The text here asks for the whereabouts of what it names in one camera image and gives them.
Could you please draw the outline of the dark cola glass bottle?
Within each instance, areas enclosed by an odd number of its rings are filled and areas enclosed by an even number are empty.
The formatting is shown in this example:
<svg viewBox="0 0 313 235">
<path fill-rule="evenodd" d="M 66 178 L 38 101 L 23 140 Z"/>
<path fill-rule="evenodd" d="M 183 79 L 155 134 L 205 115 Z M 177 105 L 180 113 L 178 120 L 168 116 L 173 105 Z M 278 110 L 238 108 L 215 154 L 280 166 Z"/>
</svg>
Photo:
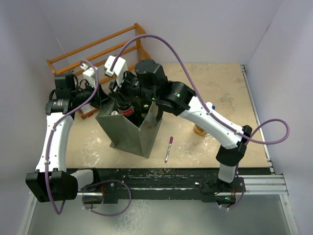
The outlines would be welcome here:
<svg viewBox="0 0 313 235">
<path fill-rule="evenodd" d="M 125 118 L 127 118 L 130 122 L 135 124 L 136 117 L 135 117 L 135 110 L 131 103 L 122 102 L 120 100 L 115 99 L 115 104 L 117 110 L 120 114 L 122 114 Z"/>
</svg>

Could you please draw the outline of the green canvas tote bag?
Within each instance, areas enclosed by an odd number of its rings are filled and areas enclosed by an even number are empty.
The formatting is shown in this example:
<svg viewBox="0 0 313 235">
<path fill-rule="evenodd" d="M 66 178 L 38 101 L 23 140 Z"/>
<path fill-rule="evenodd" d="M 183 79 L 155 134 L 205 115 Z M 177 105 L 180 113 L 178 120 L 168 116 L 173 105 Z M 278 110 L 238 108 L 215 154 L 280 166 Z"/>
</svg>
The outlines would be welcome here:
<svg viewBox="0 0 313 235">
<path fill-rule="evenodd" d="M 122 114 L 112 115 L 117 110 L 115 101 L 100 109 L 96 120 L 111 140 L 110 147 L 149 158 L 160 124 L 162 112 L 152 103 L 148 116 L 138 127 Z"/>
</svg>

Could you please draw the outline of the blue orange juice carton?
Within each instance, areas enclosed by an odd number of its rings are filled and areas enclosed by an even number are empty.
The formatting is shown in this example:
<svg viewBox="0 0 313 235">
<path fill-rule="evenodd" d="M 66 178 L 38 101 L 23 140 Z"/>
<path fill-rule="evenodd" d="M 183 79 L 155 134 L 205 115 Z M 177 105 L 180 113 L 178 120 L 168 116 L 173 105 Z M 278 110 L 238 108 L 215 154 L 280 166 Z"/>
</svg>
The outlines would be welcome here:
<svg viewBox="0 0 313 235">
<path fill-rule="evenodd" d="M 209 111 L 214 111 L 214 105 L 211 102 L 207 102 L 203 105 L 201 101 L 195 97 L 192 99 L 190 106 L 191 108 L 188 115 L 189 120 L 212 136 L 216 137 L 218 133 L 218 125 L 212 118 L 211 113 L 206 110 L 206 108 L 208 108 Z"/>
</svg>

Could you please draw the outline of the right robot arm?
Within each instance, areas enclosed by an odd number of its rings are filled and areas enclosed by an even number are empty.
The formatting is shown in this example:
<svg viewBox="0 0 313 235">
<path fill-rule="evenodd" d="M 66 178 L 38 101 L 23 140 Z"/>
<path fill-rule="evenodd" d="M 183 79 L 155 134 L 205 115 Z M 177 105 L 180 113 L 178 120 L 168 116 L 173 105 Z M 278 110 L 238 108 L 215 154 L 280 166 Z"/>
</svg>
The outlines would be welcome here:
<svg viewBox="0 0 313 235">
<path fill-rule="evenodd" d="M 169 81 L 162 65 L 152 59 L 136 64 L 134 72 L 128 70 L 125 59 L 110 56 L 104 65 L 107 76 L 115 75 L 110 83 L 110 95 L 129 103 L 135 98 L 154 102 L 159 110 L 186 119 L 220 144 L 216 156 L 220 163 L 218 188 L 230 191 L 235 186 L 236 167 L 246 152 L 243 134 L 250 135 L 249 126 L 239 126 L 217 113 L 212 103 L 201 103 L 199 95 L 186 84 Z"/>
</svg>

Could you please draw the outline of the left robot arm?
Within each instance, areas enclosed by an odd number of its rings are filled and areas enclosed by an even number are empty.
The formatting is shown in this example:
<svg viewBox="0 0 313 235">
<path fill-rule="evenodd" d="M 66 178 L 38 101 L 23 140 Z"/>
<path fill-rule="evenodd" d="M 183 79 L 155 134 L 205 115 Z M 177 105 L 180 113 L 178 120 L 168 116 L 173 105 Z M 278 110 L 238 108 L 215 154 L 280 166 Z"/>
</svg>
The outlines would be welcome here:
<svg viewBox="0 0 313 235">
<path fill-rule="evenodd" d="M 42 154 L 35 171 L 25 179 L 39 202 L 73 200 L 84 187 L 90 192 L 100 188 L 101 181 L 94 170 L 67 173 L 66 168 L 67 141 L 75 112 L 86 104 L 100 108 L 110 101 L 97 75 L 86 75 L 84 80 L 85 87 L 81 88 L 72 73 L 55 77 L 55 89 L 45 106 L 47 128 Z"/>
</svg>

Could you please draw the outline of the orange wooden shoe rack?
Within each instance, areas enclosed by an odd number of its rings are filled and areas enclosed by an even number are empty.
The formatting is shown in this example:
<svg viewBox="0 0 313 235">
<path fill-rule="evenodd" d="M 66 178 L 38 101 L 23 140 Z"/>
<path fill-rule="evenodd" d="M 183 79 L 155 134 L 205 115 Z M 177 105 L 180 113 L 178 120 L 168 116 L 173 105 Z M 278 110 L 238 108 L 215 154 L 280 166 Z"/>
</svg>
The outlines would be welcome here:
<svg viewBox="0 0 313 235">
<path fill-rule="evenodd" d="M 113 75 L 112 77 L 106 76 L 101 72 L 101 70 L 104 69 L 104 64 L 111 53 L 121 49 L 125 45 L 125 42 L 121 42 L 102 51 L 98 50 L 94 55 L 65 66 L 59 70 L 54 68 L 53 65 L 55 63 L 61 60 L 65 60 L 75 54 L 81 55 L 82 52 L 131 30 L 135 31 L 136 35 L 143 35 L 146 33 L 146 31 L 139 24 L 135 23 L 128 28 L 106 36 L 95 42 L 89 43 L 51 60 L 47 60 L 48 66 L 54 75 L 55 89 L 49 95 L 49 101 L 45 107 L 46 113 L 48 115 L 52 113 L 61 113 L 64 115 L 70 111 L 73 111 L 74 113 L 79 113 L 80 115 L 80 108 L 86 104 L 90 104 L 91 99 L 95 96 L 98 90 L 98 86 L 116 78 L 116 75 Z M 88 67 L 92 67 L 94 71 L 96 70 L 95 67 L 98 67 L 99 69 L 99 74 L 96 74 L 97 80 L 95 88 L 92 88 L 88 81 L 83 78 L 83 70 L 80 67 L 83 63 L 85 63 Z M 82 119 L 85 119 L 88 116 L 80 115 Z"/>
</svg>

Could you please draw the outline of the pink white marker pen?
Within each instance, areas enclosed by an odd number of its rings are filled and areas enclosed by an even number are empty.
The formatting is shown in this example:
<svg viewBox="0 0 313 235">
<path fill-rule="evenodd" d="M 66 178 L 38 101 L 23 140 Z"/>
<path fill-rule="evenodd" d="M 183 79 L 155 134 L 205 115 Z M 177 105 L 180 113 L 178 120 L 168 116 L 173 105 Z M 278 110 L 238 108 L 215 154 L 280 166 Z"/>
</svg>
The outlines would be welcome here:
<svg viewBox="0 0 313 235">
<path fill-rule="evenodd" d="M 167 152 L 166 152 L 166 156 L 165 156 L 165 160 L 164 160 L 165 163 L 167 163 L 168 160 L 169 160 L 169 154 L 170 154 L 171 146 L 172 146 L 172 143 L 173 143 L 173 139 L 174 138 L 172 136 L 169 139 L 169 144 L 168 144 L 168 148 L 167 148 Z"/>
</svg>

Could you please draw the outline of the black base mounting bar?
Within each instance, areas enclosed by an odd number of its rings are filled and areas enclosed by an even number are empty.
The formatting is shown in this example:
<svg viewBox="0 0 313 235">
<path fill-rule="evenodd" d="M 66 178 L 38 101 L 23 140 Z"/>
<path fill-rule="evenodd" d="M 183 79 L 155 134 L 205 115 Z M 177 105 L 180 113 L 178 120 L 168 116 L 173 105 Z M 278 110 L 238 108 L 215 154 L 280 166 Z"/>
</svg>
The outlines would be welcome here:
<svg viewBox="0 0 313 235">
<path fill-rule="evenodd" d="M 218 178 L 216 168 L 98 168 L 83 196 L 97 196 L 104 204 L 120 199 L 132 200 L 200 200 L 234 204 L 245 192 L 242 177 L 232 183 Z"/>
</svg>

